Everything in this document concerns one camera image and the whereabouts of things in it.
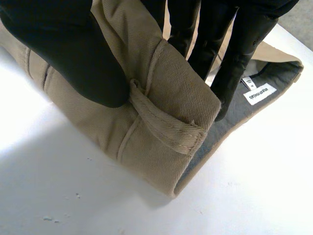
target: white surface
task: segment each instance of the white surface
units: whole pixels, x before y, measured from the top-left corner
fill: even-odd
[[[279,26],[266,41],[303,75],[173,201],[103,156],[0,49],[0,234],[312,235],[313,52]]]

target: folded fabric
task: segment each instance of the folded fabric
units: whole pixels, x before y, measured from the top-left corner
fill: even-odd
[[[240,84],[226,118],[213,123],[219,100],[163,39],[139,0],[95,0],[91,11],[131,87],[129,102],[120,108],[79,95],[1,23],[0,45],[106,155],[171,197],[181,192],[231,131],[282,95],[302,71],[297,58],[262,43],[253,57],[260,71],[253,82],[258,89],[268,84],[275,91],[251,105],[244,95],[249,89]]]

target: size tag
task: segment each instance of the size tag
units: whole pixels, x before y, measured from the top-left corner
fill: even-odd
[[[273,94],[275,91],[277,90],[274,87],[266,83],[250,92],[245,93],[244,96],[251,105],[255,105],[269,95]]]
[[[251,77],[244,77],[241,79],[243,84],[250,90],[254,90],[256,89],[256,85],[254,84],[254,82],[252,81]]]

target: seam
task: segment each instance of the seam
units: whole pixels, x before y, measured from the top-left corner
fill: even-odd
[[[33,79],[33,77],[31,76],[30,74],[30,64],[29,64],[29,61],[30,61],[30,53],[31,53],[31,49],[29,49],[28,47],[26,47],[26,50],[25,50],[25,62],[26,62],[26,73],[28,74],[28,76],[30,76],[31,79]]]
[[[150,64],[148,77],[147,77],[145,96],[147,96],[149,91],[150,91],[150,88],[151,88],[151,85],[152,85],[154,71],[156,69],[158,60],[159,60],[159,58],[160,58],[160,56],[161,56],[161,54],[162,54],[162,52],[163,52],[163,50],[164,50],[166,45],[167,45],[167,42],[164,39],[161,39],[161,41],[157,45],[156,50],[155,50],[155,52],[154,52],[154,54],[152,56],[152,59],[151,59],[152,62]]]
[[[123,161],[123,153],[124,153],[124,149],[128,143],[128,140],[132,137],[134,131],[137,129],[138,125],[140,124],[140,115],[138,115],[135,119],[135,121],[132,123],[132,125],[130,126],[130,128],[128,129],[122,143],[120,144],[119,148],[118,148],[118,152],[117,152],[117,161],[122,163]]]
[[[51,65],[48,64],[47,68],[45,69],[45,76],[44,76],[44,79],[43,79],[43,90],[45,90],[45,82],[47,80],[50,67],[51,67]]]
[[[45,85],[44,85],[44,92],[48,92],[48,86],[49,86],[49,82],[51,82],[51,78],[53,77],[53,75],[54,75],[54,73],[55,73],[55,69],[53,69],[52,71],[51,70],[49,70],[48,71],[48,74],[47,74],[47,78],[46,78],[46,82],[45,82]]]

